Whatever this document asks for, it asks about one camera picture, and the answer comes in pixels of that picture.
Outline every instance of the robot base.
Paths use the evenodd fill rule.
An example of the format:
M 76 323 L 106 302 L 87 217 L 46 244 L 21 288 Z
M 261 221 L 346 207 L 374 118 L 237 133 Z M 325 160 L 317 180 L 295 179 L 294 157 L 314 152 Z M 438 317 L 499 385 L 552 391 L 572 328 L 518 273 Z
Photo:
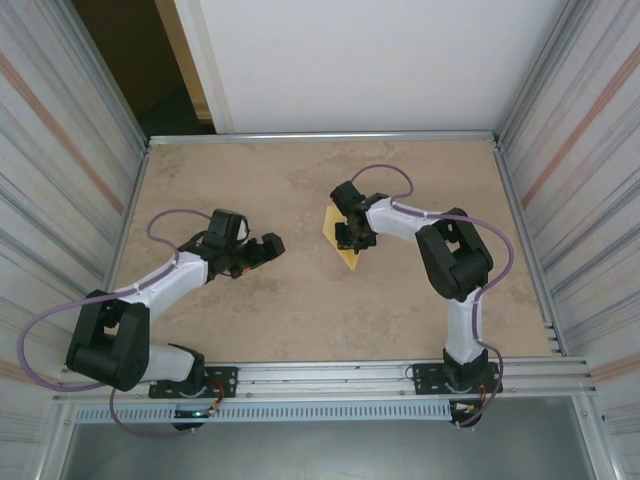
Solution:
M 416 363 L 411 365 L 413 385 L 416 395 L 443 395 L 459 393 L 461 395 L 479 395 L 480 385 L 484 383 L 487 394 L 491 393 L 498 382 L 498 364 L 488 362 L 477 380 L 463 390 L 455 389 L 448 380 L 445 364 L 442 362 Z
M 224 398 L 234 398 L 236 396 L 237 367 L 204 367 L 204 371 L 204 385 L 194 395 L 187 395 L 180 391 L 182 382 L 161 380 L 149 387 L 149 398 L 217 398 L 218 394 L 214 392 L 212 385 L 217 390 L 220 384 L 224 388 Z

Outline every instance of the white wall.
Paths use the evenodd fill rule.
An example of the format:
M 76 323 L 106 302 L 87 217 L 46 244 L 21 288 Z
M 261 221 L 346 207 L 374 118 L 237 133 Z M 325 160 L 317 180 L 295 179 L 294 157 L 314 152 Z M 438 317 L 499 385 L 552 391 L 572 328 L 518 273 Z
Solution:
M 176 0 L 222 133 L 493 129 L 565 0 Z

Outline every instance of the black mounting plate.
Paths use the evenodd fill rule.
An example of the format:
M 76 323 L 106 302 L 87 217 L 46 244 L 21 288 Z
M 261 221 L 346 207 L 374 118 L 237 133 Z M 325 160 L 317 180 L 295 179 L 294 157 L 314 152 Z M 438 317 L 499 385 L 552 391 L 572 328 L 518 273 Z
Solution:
M 498 382 L 498 364 L 489 362 L 487 367 L 482 371 L 480 379 L 476 384 L 464 391 L 453 389 L 447 382 L 444 373 L 444 363 L 416 363 L 411 365 L 413 385 L 416 395 L 443 395 L 443 394 L 480 394 L 480 380 L 484 381 L 487 387 L 487 395 L 489 395 L 496 387 Z
M 204 367 L 205 386 L 198 395 L 186 396 L 176 388 L 177 383 L 161 380 L 149 387 L 149 398 L 217 398 L 217 394 L 207 384 L 209 378 L 218 380 L 224 387 L 224 397 L 234 398 L 238 386 L 237 367 Z

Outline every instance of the metal floor panel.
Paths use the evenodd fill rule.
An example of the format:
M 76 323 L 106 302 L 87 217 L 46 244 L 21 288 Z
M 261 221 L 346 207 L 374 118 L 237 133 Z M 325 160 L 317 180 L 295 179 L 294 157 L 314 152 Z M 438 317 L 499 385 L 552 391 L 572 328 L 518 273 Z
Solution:
M 69 452 L 64 480 L 594 478 L 570 398 L 497 399 L 475 431 L 429 421 L 220 423 L 145 440 L 113 424 L 77 425 Z

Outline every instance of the metal grate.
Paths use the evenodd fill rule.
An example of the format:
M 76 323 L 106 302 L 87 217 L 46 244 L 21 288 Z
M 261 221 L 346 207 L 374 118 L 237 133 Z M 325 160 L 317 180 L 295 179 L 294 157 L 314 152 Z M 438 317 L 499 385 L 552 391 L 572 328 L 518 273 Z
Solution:
M 194 409 L 192 405 L 179 407 Z M 116 408 L 125 423 L 209 422 L 313 422 L 348 420 L 451 420 L 447 400 L 367 402 L 223 403 L 208 419 L 175 419 L 175 404 L 123 405 Z M 111 423 L 108 405 L 83 405 L 76 423 Z

